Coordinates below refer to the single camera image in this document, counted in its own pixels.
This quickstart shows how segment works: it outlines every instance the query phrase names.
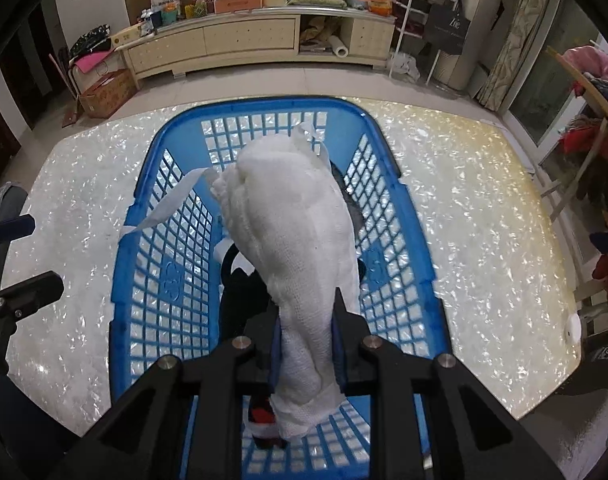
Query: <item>blue plastic basket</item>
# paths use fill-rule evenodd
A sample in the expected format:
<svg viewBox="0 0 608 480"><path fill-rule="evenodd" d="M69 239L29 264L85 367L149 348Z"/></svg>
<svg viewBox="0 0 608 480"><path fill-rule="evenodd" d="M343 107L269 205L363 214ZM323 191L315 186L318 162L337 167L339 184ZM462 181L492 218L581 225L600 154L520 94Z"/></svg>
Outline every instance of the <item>blue plastic basket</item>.
<svg viewBox="0 0 608 480"><path fill-rule="evenodd" d="M211 165L222 171L251 139L290 135L302 121L313 123L324 137L330 159L365 219L356 250L368 269L360 303L370 331L407 353L432 357L448 351L447 325L433 292L433 265L413 203L398 181L399 170L377 123L356 105L334 98L262 98L204 105L177 115L151 144L124 224L139 224L188 171ZM314 139L311 148L319 152ZM213 247L223 237L223 226L206 186L199 182L165 224L120 243L112 289L113 398L161 355L191 359L209 354L217 344L220 268ZM349 401L286 450L256 449L244 430L244 475L367 476L369 399ZM418 415L426 450L420 408Z"/></svg>

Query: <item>curtain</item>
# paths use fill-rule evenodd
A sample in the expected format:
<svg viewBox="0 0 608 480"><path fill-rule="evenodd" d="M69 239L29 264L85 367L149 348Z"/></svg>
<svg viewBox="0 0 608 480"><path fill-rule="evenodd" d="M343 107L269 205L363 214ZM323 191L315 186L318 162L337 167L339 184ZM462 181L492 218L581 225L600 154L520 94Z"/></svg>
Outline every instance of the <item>curtain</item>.
<svg viewBox="0 0 608 480"><path fill-rule="evenodd" d="M548 0L518 0L511 28L486 84L478 93L479 103L497 111L513 83L530 46L536 25L540 22Z"/></svg>

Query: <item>white shelf rack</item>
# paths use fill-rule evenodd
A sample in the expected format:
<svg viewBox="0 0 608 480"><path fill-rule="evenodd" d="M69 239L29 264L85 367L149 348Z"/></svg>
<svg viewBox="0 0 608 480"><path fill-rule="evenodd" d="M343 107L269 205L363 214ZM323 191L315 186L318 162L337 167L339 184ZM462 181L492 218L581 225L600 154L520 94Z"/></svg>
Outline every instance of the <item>white shelf rack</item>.
<svg viewBox="0 0 608 480"><path fill-rule="evenodd" d="M458 3L460 0L444 0L444 4L448 4L449 2L453 3L453 10L457 9ZM404 14L404 21L402 22L402 26L398 27L397 25L395 26L395 30L399 32L399 38L397 39L397 46L395 47L395 53L393 54L393 59L395 59L395 57L397 57L397 54L399 53L399 48L402 45L402 38L404 38L404 36L410 36L412 38L418 38L418 39L423 39L423 36L420 34L415 34L414 32L409 32L406 30L406 23L408 22L408 16L411 12L415 13L415 14L421 14L423 16L428 16L427 12L423 12L423 10L419 10L419 9L414 9L413 8L413 0L408 0L407 4L403 4L402 2L398 2L396 0L393 0L393 4L398 5L404 9L406 9L406 12ZM435 55L435 60L433 61L433 66L431 66L431 71L429 72L428 77L426 78L426 84L428 85L428 83L431 80L431 77L433 76L433 72L435 72L435 67L437 66L437 60L439 59L439 54L441 54L441 50L437 51L437 54ZM392 77L393 75L393 63L391 63L390 65L390 70L388 71L388 77Z"/></svg>

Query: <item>paper roll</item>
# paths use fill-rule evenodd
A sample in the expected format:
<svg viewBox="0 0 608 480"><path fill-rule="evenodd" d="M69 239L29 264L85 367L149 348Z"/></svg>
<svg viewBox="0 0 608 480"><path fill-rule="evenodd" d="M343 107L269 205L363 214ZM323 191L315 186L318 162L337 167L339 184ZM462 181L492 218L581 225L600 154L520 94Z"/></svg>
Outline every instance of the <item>paper roll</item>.
<svg viewBox="0 0 608 480"><path fill-rule="evenodd" d="M328 43L331 45L333 49L333 53L337 57L346 57L348 56L348 49L346 45L344 45L341 40L337 36L331 36L328 38Z"/></svg>

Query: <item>silver bolt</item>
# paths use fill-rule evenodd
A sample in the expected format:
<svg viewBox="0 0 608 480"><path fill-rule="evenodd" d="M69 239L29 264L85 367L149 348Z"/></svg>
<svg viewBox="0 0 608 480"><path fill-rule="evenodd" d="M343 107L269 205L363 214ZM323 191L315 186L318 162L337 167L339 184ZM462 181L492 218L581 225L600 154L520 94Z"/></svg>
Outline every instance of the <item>silver bolt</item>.
<svg viewBox="0 0 608 480"><path fill-rule="evenodd" d="M170 370L171 368L175 368L175 365L179 362L180 360L177 359L177 357L175 357L174 355L164 355L161 356L158 360L157 360L157 366L159 366L162 370Z"/></svg>
<svg viewBox="0 0 608 480"><path fill-rule="evenodd" d="M233 339L233 346L238 350L244 350L251 345L251 338L246 337L245 335L238 335L235 339Z"/></svg>
<svg viewBox="0 0 608 480"><path fill-rule="evenodd" d="M362 342L366 348L371 350L377 350L383 343L382 338L378 335L367 335Z"/></svg>
<svg viewBox="0 0 608 480"><path fill-rule="evenodd" d="M451 354L439 354L437 356L437 362L442 368L452 368L455 366L455 363L457 363L457 360L455 359L455 356Z"/></svg>

